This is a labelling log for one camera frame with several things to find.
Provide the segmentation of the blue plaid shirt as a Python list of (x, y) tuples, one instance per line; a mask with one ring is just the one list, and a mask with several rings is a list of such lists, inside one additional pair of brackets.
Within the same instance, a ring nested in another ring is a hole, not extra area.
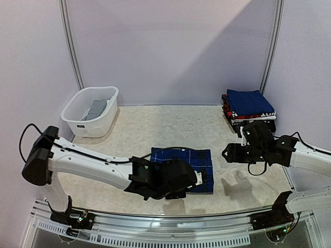
[(162, 150), (161, 148), (151, 148), (151, 162), (162, 163), (170, 160), (181, 160), (188, 163), (195, 171), (201, 173), (202, 184), (188, 190), (190, 194), (210, 194), (214, 193), (214, 176), (211, 151), (192, 150), (187, 148), (174, 148)]

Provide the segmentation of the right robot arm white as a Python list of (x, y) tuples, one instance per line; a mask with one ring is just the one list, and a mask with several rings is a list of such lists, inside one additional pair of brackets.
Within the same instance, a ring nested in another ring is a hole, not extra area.
[(268, 213), (271, 225), (279, 225), (288, 214), (330, 207), (330, 151), (303, 141), (300, 134), (274, 137), (263, 121), (241, 129), (241, 143), (229, 143), (222, 156), (229, 163), (265, 167), (281, 165), (288, 171), (293, 189), (281, 193)]

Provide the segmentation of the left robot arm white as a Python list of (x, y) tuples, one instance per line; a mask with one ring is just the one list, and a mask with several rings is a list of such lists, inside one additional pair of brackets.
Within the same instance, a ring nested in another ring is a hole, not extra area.
[(145, 157), (121, 158), (94, 152), (58, 135), (58, 128), (37, 129), (39, 137), (23, 157), (23, 178), (42, 187), (48, 203), (65, 224), (73, 224), (77, 213), (65, 193), (58, 173), (100, 181), (128, 193), (150, 198), (184, 197), (189, 189), (203, 183), (202, 173), (181, 160), (156, 163)]

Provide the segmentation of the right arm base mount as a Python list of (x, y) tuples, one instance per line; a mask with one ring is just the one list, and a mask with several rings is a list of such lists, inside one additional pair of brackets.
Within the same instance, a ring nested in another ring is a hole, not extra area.
[(269, 241), (282, 242), (300, 220), (301, 212), (298, 212), (297, 218), (295, 218), (294, 214), (289, 213), (285, 206), (292, 193), (292, 191), (282, 192), (273, 203), (271, 210), (251, 214), (249, 218), (253, 230), (265, 230)]

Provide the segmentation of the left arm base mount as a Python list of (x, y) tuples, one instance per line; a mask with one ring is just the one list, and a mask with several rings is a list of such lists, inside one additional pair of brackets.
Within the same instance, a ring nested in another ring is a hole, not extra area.
[(48, 204), (51, 214), (51, 221), (67, 225), (66, 235), (78, 237), (80, 230), (92, 230), (96, 215), (89, 210), (75, 210), (72, 208), (72, 198), (68, 196), (68, 206), (65, 212), (53, 210)]

